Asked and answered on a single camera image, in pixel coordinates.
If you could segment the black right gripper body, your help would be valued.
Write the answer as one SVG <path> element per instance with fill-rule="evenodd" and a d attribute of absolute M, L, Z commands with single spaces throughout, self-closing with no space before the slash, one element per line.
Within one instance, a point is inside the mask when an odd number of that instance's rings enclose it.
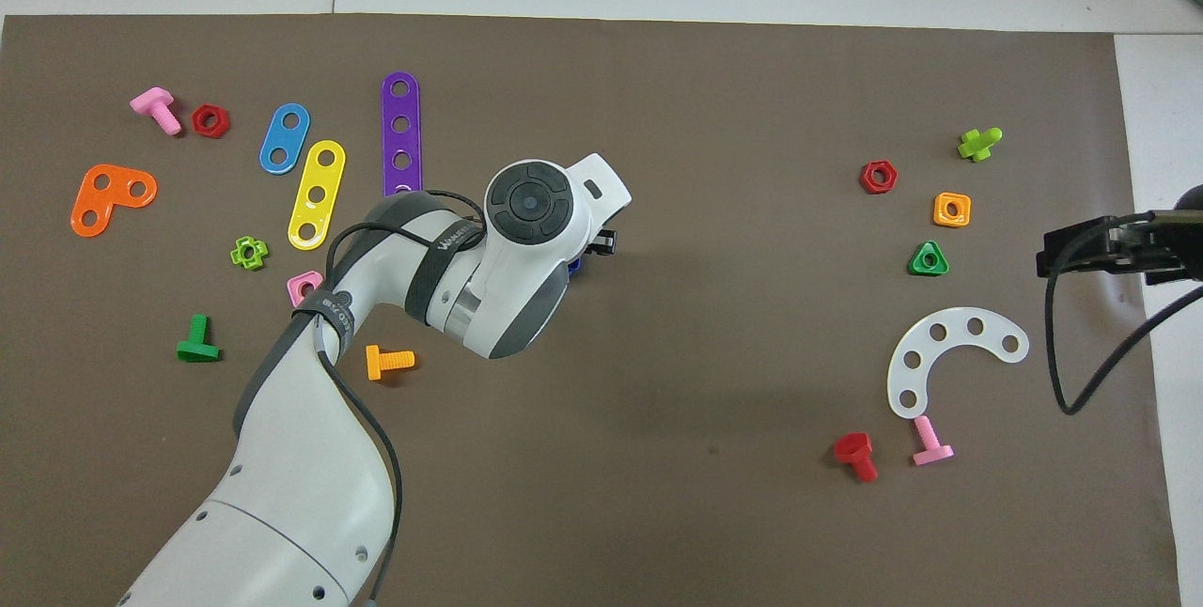
<path fill-rule="evenodd" d="M 1202 212 L 1154 210 L 1114 231 L 1122 257 L 1149 286 L 1202 281 Z"/>

